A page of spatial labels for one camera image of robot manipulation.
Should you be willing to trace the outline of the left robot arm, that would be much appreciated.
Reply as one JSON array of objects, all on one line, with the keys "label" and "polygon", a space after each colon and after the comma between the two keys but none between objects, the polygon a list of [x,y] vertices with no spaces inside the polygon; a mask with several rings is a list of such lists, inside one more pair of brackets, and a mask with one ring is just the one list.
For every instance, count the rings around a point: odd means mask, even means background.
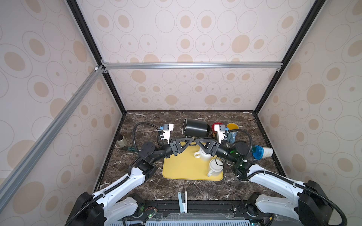
[{"label": "left robot arm", "polygon": [[108,187],[78,197],[66,221],[67,226],[110,226],[140,210],[143,200],[137,195],[127,196],[136,187],[144,184],[157,171],[156,161],[181,154],[194,141],[192,136],[170,139],[173,125],[159,129],[159,138],[167,140],[158,147],[148,141],[136,148],[138,158],[128,172]]}]

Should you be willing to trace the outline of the black mug red inside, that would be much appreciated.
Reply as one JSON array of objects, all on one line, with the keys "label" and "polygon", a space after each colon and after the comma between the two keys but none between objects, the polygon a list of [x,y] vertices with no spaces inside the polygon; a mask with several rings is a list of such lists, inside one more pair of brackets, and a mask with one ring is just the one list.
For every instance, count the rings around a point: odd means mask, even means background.
[{"label": "black mug red inside", "polygon": [[208,137],[211,127],[205,121],[186,118],[183,122],[182,134],[191,137]]}]

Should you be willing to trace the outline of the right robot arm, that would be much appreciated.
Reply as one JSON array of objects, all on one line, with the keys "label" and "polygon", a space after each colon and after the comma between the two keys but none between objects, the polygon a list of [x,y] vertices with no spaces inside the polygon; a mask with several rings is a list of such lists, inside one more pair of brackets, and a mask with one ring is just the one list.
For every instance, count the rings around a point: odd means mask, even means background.
[{"label": "right robot arm", "polygon": [[340,225],[347,225],[344,212],[326,196],[316,182],[292,180],[251,162],[249,157],[254,147],[251,134],[246,130],[236,129],[235,132],[245,133],[249,139],[248,144],[232,147],[223,145],[221,138],[229,135],[227,131],[218,135],[218,140],[207,137],[205,132],[194,135],[194,140],[205,153],[232,162],[234,175],[239,181],[253,182],[282,195],[278,198],[253,193],[243,208],[249,216],[271,213],[296,219],[305,226],[327,226],[332,213],[336,211],[341,217]]}]

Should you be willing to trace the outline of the white ribbed mug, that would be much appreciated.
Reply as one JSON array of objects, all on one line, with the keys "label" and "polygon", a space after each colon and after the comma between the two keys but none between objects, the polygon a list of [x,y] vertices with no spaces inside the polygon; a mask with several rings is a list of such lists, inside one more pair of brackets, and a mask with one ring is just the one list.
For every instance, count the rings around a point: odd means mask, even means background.
[{"label": "white ribbed mug", "polygon": [[194,157],[205,162],[209,162],[213,158],[212,155],[207,154],[202,148],[194,153]]}]

